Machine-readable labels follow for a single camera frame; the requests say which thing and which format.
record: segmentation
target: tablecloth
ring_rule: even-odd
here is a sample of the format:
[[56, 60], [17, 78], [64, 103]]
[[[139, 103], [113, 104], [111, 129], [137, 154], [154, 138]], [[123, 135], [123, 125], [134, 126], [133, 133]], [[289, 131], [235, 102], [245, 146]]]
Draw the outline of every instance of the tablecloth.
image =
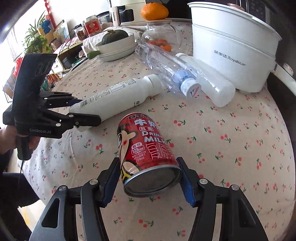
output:
[[[192, 53], [190, 23], [173, 23], [182, 37], [181, 51]], [[112, 62], [87, 60], [69, 72], [54, 91], [85, 99], [130, 78], [152, 74], [135, 54]], [[67, 113], [68, 108], [57, 112]], [[182, 156], [215, 185], [240, 186], [256, 211], [269, 240], [280, 240], [294, 207], [295, 164], [285, 122], [266, 87], [259, 93], [236, 92], [217, 108], [201, 93], [193, 99], [163, 91], [144, 103], [86, 132], [71, 129], [61, 139], [42, 138], [23, 171], [46, 204], [57, 188], [81, 186], [107, 169], [118, 156], [116, 130], [121, 118], [142, 112], [158, 125], [175, 157]], [[110, 240], [187, 240], [196, 209], [186, 202], [180, 185], [150, 198], [132, 198], [119, 182], [112, 201], [101, 209]], [[81, 209], [78, 234], [84, 239]], [[217, 220], [221, 209], [217, 209]], [[213, 240], [219, 239], [216, 222]]]

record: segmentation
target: green pumpkin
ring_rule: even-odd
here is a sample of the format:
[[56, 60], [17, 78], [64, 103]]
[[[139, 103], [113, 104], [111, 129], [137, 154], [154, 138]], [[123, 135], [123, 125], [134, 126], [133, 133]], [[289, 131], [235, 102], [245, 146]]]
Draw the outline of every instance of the green pumpkin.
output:
[[108, 30], [108, 33], [103, 36], [102, 45], [109, 44], [127, 37], [128, 37], [127, 32], [120, 29], [118, 30], [111, 29], [111, 30]]

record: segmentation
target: black pants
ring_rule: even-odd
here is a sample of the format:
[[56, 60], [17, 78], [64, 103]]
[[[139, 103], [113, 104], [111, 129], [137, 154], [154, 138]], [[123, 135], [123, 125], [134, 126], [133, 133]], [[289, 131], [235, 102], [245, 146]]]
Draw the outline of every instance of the black pants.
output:
[[[23, 174], [20, 176], [19, 187], [18, 179], [19, 173], [0, 174], [0, 217], [12, 236], [24, 241], [29, 240], [31, 231], [17, 208], [31, 205], [39, 198]], [[7, 240], [1, 231], [0, 240]]]

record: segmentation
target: barcode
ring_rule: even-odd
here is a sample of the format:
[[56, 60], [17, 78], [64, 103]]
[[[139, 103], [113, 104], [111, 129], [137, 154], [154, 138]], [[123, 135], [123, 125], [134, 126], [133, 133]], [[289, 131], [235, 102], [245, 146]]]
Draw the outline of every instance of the barcode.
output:
[[97, 95], [91, 96], [88, 99], [86, 99], [85, 101], [80, 102], [80, 108], [85, 107], [86, 105], [96, 101], [98, 99]]

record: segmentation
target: white appliance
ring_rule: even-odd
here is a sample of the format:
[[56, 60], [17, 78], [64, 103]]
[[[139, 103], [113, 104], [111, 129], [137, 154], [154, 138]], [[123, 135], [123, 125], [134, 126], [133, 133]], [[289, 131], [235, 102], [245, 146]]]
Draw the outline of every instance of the white appliance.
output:
[[145, 0], [111, 0], [113, 25], [144, 25], [146, 20], [141, 16], [141, 9], [145, 4]]
[[275, 62], [280, 35], [260, 19], [217, 3], [192, 2], [193, 56], [220, 72], [237, 89], [259, 92], [276, 75], [296, 95], [292, 69]]

